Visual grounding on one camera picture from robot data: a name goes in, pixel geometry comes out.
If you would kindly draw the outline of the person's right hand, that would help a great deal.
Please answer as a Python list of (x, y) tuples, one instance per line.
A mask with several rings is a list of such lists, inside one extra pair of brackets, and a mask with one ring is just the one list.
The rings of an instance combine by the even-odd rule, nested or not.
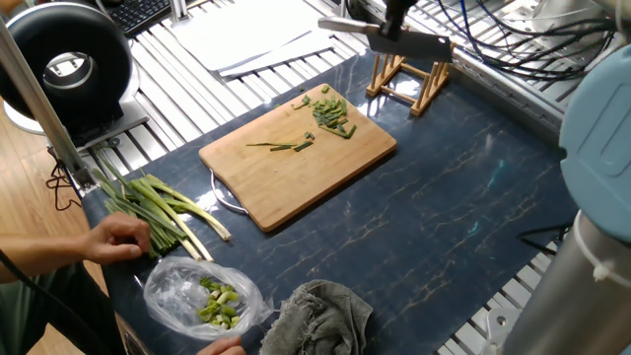
[(197, 355), (245, 355), (241, 342), (239, 336), (222, 338), (199, 350)]

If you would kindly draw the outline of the person's left hand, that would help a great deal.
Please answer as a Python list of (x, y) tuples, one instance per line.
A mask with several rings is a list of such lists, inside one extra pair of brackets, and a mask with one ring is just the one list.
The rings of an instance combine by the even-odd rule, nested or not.
[(80, 238), (79, 251), (89, 261), (110, 264), (131, 260), (149, 251), (149, 225), (121, 212), (105, 217)]

